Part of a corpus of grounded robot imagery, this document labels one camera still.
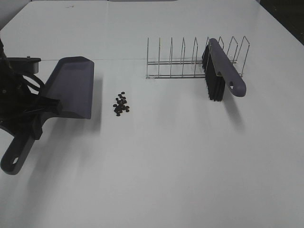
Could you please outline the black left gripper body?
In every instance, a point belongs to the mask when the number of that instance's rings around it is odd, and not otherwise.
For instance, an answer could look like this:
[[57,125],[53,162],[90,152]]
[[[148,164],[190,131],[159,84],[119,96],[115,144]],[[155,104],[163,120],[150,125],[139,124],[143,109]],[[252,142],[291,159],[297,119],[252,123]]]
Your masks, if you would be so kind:
[[28,130],[29,134],[39,140],[44,124],[43,115],[57,116],[60,114],[60,100],[44,96],[33,96],[33,102],[14,114],[0,117],[0,128],[12,136]]

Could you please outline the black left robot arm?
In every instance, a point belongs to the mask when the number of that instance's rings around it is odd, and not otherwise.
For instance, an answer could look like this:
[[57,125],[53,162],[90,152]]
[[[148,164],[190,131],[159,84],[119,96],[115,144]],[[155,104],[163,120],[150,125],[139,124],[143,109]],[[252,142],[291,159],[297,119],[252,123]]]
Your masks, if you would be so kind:
[[15,136],[39,114],[60,114],[61,103],[42,95],[46,84],[36,76],[37,57],[7,57],[0,43],[0,128]]

